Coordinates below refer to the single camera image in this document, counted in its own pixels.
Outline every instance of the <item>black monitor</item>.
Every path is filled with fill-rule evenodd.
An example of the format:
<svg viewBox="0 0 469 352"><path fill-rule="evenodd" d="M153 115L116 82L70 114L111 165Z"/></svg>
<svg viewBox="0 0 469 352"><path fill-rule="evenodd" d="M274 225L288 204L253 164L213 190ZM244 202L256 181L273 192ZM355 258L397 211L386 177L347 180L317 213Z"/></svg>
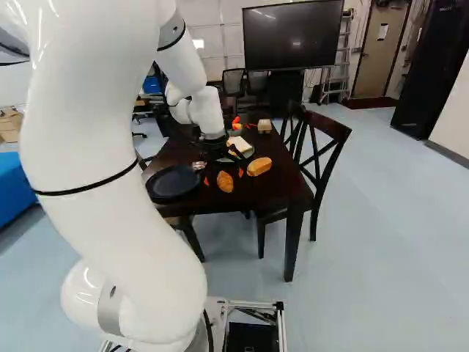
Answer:
<svg viewBox="0 0 469 352"><path fill-rule="evenodd" d="M342 8L342 0L244 8L246 69L279 70L334 65Z"/></svg>

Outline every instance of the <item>dark wooden chair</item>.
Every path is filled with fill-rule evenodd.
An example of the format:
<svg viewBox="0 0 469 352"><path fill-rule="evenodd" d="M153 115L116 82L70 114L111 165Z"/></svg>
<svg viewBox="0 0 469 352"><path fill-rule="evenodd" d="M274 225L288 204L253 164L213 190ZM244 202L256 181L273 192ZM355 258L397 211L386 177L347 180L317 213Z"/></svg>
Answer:
<svg viewBox="0 0 469 352"><path fill-rule="evenodd" d="M318 148L316 130L322 131L330 137L330 141L322 148ZM303 145L306 138L306 132L311 135L311 143L313 155L302 160ZM322 116L321 114L307 111L304 106L296 102L289 102L289 113L284 118L281 126L281 137L292 154L295 162L300 167L303 176L310 180L315 190L310 188L310 202L304 211L311 210L310 225L310 241L316 241L317 217L319 215L322 198L324 197L326 186L342 148L347 141L352 130L340 122ZM320 157L331 151L324 169L321 169ZM307 170L307 166L313 163L314 171L311 173ZM287 209L256 209L254 210L257 220L257 236L258 236L258 255L259 258L264 257L265 246L265 226L272 222L285 219L287 217Z"/></svg>

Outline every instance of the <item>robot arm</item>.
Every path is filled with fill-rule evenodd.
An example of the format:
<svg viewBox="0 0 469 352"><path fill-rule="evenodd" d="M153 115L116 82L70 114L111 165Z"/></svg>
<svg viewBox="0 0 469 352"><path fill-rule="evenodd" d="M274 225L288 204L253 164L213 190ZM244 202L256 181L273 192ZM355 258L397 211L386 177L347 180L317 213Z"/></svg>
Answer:
<svg viewBox="0 0 469 352"><path fill-rule="evenodd" d="M83 257L62 288L65 312L137 351L183 351L204 309L206 278L150 201L130 133L155 59L176 88L168 96L177 119L190 115L210 138L224 134L218 93L205 86L174 0L6 5L26 29L34 68L23 168L54 226ZM191 103L179 103L188 95Z"/></svg>
<svg viewBox="0 0 469 352"><path fill-rule="evenodd" d="M225 131L218 90L206 86L204 66L175 5L164 15L161 23L164 24L160 29L155 61L169 78L165 94L171 115L179 123L199 125L206 139L223 137ZM192 96L191 101L185 99L189 95Z"/></svg>

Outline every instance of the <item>door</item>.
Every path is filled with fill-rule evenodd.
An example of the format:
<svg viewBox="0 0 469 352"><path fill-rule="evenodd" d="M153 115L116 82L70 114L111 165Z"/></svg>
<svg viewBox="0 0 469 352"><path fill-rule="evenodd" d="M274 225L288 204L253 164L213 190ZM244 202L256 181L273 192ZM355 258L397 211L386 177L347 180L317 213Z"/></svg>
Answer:
<svg viewBox="0 0 469 352"><path fill-rule="evenodd" d="M379 7L375 1L372 2L353 98L381 97L385 94L408 7L406 1L392 1L387 7Z"/></svg>

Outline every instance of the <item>bread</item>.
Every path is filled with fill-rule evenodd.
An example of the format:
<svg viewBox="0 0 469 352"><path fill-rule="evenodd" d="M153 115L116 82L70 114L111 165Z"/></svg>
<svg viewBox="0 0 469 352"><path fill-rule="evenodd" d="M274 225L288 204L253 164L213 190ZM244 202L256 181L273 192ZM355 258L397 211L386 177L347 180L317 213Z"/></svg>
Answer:
<svg viewBox="0 0 469 352"><path fill-rule="evenodd" d="M272 167L272 159L271 158L258 158L252 161L248 165L248 175L251 177L256 177L262 175L264 172L267 172Z"/></svg>
<svg viewBox="0 0 469 352"><path fill-rule="evenodd" d="M229 137L226 145L228 147L234 144L236 149L238 149L241 153L247 152L248 150L252 149L252 145L250 145L243 137Z"/></svg>
<svg viewBox="0 0 469 352"><path fill-rule="evenodd" d="M235 188L233 177L225 171L220 171L217 176L217 185L223 192L232 193Z"/></svg>

